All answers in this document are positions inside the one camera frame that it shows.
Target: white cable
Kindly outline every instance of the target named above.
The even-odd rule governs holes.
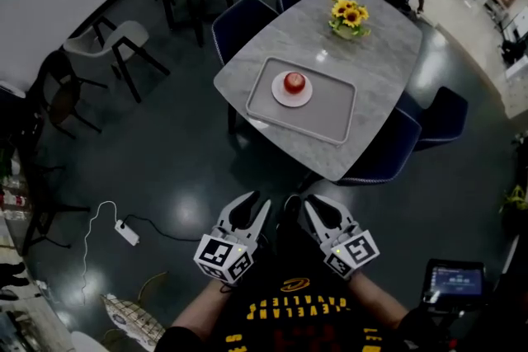
[[[86,236],[84,237],[84,256],[82,257],[82,262],[84,264],[84,271],[82,273],[82,280],[84,281],[84,285],[82,286],[81,288],[81,293],[82,293],[82,305],[86,305],[86,295],[84,294],[84,289],[86,288],[87,286],[87,281],[86,281],[86,273],[87,273],[87,264],[86,264],[86,257],[88,255],[88,243],[87,243],[87,239],[88,237],[90,236],[90,233],[92,233],[92,222],[99,217],[99,210],[101,209],[101,206],[104,205],[104,204],[113,204],[114,205],[114,217],[115,217],[115,224],[117,224],[117,205],[114,201],[104,201],[102,203],[99,204],[99,207],[97,207],[97,213],[94,217],[90,218],[90,223],[88,225],[88,233],[86,234]]]

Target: apple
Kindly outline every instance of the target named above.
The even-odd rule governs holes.
[[[290,72],[284,78],[284,88],[289,94],[299,94],[306,85],[306,78],[302,73]]]

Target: white plate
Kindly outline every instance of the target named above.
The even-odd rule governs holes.
[[[271,83],[271,92],[273,93],[275,100],[277,100],[283,106],[288,106],[288,107],[304,106],[312,98],[312,94],[314,92],[312,83],[306,77],[306,75],[303,75],[304,80],[306,81],[303,91],[301,91],[298,94],[290,94],[284,88],[284,78],[286,77],[286,75],[288,75],[288,73],[289,72],[279,73],[273,79],[273,82]]]

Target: sunflower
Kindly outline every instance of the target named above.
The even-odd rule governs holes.
[[[357,9],[347,9],[343,14],[343,24],[348,26],[358,26],[361,24],[361,15]]]
[[[332,15],[336,18],[344,16],[345,11],[347,10],[347,0],[337,0],[337,3],[332,8]]]
[[[361,19],[369,19],[369,12],[366,10],[366,7],[359,6],[357,11],[360,13]]]
[[[357,2],[355,0],[347,0],[346,9],[352,9],[353,7],[357,7]]]

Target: device screen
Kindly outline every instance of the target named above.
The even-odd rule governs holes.
[[[440,295],[481,295],[481,271],[479,269],[433,267],[431,291],[438,292]]]

